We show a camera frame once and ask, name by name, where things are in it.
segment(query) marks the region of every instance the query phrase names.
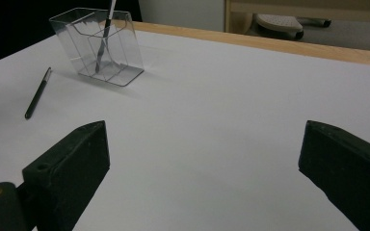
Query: white tabletop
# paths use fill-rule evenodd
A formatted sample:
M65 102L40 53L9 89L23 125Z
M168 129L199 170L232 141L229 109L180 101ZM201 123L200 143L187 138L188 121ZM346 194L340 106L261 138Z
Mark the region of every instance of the white tabletop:
M55 37L0 61L0 182L105 120L111 169L75 230L356 230L298 160L309 119L370 141L369 65L137 36L126 88L78 76Z

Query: wooden edge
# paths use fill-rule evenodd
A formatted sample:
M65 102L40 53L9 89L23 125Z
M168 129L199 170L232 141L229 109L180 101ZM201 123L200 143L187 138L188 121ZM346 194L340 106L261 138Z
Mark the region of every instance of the wooden edge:
M230 33L205 31L200 29L190 29L144 22L135 22L134 26L135 29L139 31L163 35L224 42L228 44L357 64L370 64L370 51L367 50L310 44L273 38L235 35Z

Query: table surface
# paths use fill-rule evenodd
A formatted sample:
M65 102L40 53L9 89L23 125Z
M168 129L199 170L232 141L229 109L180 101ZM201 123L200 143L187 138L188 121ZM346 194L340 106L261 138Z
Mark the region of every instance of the table surface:
M53 144L105 120L111 169L75 230L356 230L298 160L309 119L370 141L370 65L137 39L145 72L125 88L78 76L55 37L0 61L0 182L19 185Z

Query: background wall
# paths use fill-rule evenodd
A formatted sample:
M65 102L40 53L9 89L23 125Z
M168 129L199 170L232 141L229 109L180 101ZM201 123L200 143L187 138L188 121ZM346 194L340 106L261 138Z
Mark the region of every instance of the background wall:
M223 31L223 0L140 0L144 22Z

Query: white object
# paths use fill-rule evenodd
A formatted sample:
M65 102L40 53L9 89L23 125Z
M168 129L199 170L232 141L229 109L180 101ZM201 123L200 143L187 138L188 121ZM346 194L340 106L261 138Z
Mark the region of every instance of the white object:
M280 16L271 14L258 14L257 24L273 31L297 33L296 39L303 37L303 26L294 16Z

